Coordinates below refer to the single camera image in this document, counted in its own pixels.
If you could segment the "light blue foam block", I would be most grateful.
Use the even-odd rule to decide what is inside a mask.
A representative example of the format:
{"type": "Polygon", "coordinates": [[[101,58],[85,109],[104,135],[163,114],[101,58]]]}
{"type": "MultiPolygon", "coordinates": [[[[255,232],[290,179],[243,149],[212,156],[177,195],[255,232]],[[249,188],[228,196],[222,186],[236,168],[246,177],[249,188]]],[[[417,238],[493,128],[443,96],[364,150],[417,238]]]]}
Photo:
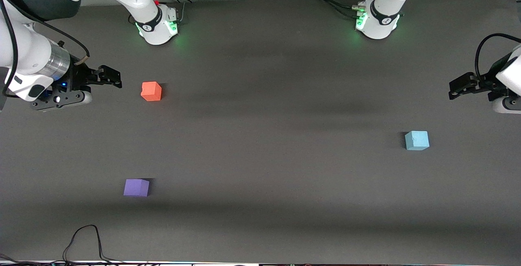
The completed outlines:
{"type": "Polygon", "coordinates": [[[405,134],[405,147],[409,151],[422,151],[430,147],[427,131],[410,131],[405,134]]]}

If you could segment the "orange foam block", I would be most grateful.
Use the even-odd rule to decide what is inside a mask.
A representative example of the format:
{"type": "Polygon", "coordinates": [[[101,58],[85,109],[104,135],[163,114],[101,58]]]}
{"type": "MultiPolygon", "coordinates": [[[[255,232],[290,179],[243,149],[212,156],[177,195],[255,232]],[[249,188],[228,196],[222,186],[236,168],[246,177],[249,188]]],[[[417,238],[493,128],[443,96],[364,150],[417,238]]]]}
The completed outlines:
{"type": "Polygon", "coordinates": [[[162,87],[156,81],[143,82],[141,97],[146,101],[160,101],[162,99],[162,87]]]}

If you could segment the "purple foam block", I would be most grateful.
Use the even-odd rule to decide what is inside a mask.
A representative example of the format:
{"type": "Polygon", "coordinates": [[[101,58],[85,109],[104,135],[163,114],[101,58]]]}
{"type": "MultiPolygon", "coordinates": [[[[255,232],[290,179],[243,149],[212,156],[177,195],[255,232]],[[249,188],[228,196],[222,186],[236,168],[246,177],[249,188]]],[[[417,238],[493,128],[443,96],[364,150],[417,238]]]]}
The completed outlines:
{"type": "Polygon", "coordinates": [[[146,179],[126,179],[123,196],[145,198],[149,195],[150,181],[146,179]]]}

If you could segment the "dark grey table mat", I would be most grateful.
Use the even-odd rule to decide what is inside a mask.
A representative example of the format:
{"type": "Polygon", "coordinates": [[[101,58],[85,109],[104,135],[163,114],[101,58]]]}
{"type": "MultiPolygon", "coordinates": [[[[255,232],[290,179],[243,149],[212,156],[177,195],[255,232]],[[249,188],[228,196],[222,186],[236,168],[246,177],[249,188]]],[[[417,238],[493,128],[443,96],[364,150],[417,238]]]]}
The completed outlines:
{"type": "Polygon", "coordinates": [[[7,101],[0,253],[58,260],[95,224],[117,260],[521,265],[521,116],[448,98],[485,36],[521,37],[516,2],[403,11],[381,41],[318,0],[194,2],[162,46],[120,6],[54,21],[123,87],[45,113],[7,101]],[[430,147],[407,150],[410,131],[430,147]]]}

